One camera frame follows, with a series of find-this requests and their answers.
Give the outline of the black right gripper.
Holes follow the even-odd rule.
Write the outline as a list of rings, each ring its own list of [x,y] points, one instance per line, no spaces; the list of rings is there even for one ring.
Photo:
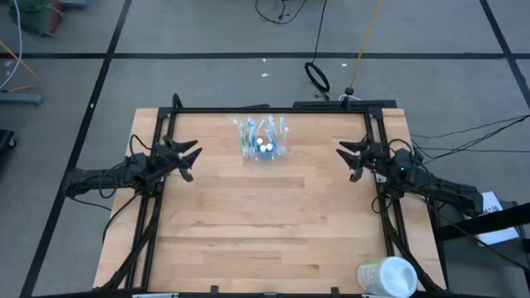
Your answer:
[[[339,144],[351,152],[358,153],[356,156],[341,149],[336,150],[347,166],[354,171],[349,178],[351,182],[357,182],[362,177],[364,169],[388,178],[390,167],[388,149],[385,149],[381,142],[376,142],[371,134],[367,134],[359,142],[341,141]]]

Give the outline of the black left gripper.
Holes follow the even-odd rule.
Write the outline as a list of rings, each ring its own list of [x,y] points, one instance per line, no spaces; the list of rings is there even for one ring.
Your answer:
[[[166,173],[178,170],[181,173],[181,177],[186,182],[193,181],[194,178],[190,171],[203,148],[199,147],[186,156],[184,156],[184,153],[196,145],[198,141],[175,142],[168,134],[163,136],[162,140],[162,144],[156,145],[156,163],[160,165]]]

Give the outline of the green blue toothbrush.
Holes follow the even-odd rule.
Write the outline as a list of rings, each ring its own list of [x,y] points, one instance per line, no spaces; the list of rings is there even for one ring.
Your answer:
[[[240,123],[238,125],[238,132],[239,132],[240,143],[241,143],[241,152],[243,156],[246,156],[248,142],[246,140],[246,136],[247,136],[246,128],[243,123]]]

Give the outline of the clear plastic holder box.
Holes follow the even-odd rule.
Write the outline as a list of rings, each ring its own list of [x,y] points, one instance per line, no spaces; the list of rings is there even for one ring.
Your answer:
[[[268,143],[270,143],[270,138],[267,134],[267,126],[268,126],[268,116],[267,117],[263,117],[263,118],[260,118],[260,119],[256,119],[256,118],[252,118],[252,117],[248,117],[248,118],[252,118],[254,121],[255,121],[255,128],[256,128],[256,131],[257,131],[257,128],[258,128],[258,124],[260,122],[261,119],[264,119],[265,120],[265,131],[264,131],[264,134],[263,134],[263,144],[262,145],[267,145]],[[245,128],[246,128],[246,133],[247,133],[247,136],[246,136],[246,140],[248,142],[248,118],[246,119],[237,119],[239,120],[240,123],[243,123],[245,125]],[[259,147],[261,145],[258,145],[257,144],[257,150],[256,150],[256,155],[254,158],[252,158],[249,154],[249,142],[248,142],[248,145],[247,145],[247,154],[246,156],[243,156],[243,158],[245,159],[249,159],[249,160],[254,160],[254,161],[271,161],[271,160],[278,160],[278,159],[282,159],[282,158],[286,158],[287,155],[288,155],[288,148],[285,149],[283,144],[281,144],[281,134],[280,134],[280,117],[274,117],[274,122],[275,122],[275,126],[276,126],[276,134],[277,134],[277,142],[278,142],[278,146],[279,148],[277,150],[275,150],[273,148],[273,158],[272,159],[268,159],[267,158],[267,153],[266,153],[266,158],[264,160],[260,159],[259,158]]]

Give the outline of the white lidded wipes canister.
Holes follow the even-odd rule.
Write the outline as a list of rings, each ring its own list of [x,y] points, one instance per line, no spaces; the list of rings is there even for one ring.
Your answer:
[[[361,263],[357,269],[360,287],[368,294],[410,298],[418,286],[416,270],[402,257],[385,257]]]

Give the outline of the black side cart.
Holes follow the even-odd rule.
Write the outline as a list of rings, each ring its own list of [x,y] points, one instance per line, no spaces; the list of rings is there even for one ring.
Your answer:
[[[504,209],[530,203],[530,196],[518,196],[508,200],[508,196],[501,198],[498,195],[500,203]],[[448,206],[437,201],[432,201],[438,208],[438,212],[450,219],[452,222],[463,220],[463,215]],[[498,252],[506,257],[530,267],[528,254],[524,252],[523,238],[530,238],[530,224],[517,226],[516,231],[519,238],[509,240],[503,243],[492,245]],[[515,267],[494,255],[487,248],[480,247],[478,243],[467,237],[444,241],[443,251],[445,257],[447,285],[449,289],[456,293],[479,295],[473,290],[474,282],[473,273],[477,266],[491,267],[496,277],[496,297],[501,298],[530,298],[530,289],[528,288],[525,271]]]

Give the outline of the white printed booklet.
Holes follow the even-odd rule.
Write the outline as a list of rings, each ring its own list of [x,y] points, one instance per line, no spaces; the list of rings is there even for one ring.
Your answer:
[[[482,196],[484,201],[482,216],[504,210],[504,206],[499,202],[493,191],[484,192]],[[483,247],[484,245],[494,245],[514,240],[519,238],[519,234],[514,227],[510,227],[493,232],[477,234],[475,237],[479,242],[479,246]]]

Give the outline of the blue grey floor base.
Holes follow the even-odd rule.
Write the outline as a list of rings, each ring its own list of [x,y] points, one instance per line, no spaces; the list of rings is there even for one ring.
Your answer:
[[[0,92],[0,103],[32,104],[39,106],[42,101],[43,98],[39,94]]]

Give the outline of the black floor object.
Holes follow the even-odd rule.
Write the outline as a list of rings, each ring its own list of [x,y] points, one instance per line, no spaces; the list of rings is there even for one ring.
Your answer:
[[[14,131],[0,129],[0,170],[7,164],[16,146]]]

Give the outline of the green bin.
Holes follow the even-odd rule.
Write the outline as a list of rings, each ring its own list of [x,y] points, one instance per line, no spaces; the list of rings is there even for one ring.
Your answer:
[[[59,0],[9,0],[8,7],[9,16],[21,29],[38,36],[54,37],[65,16]]]

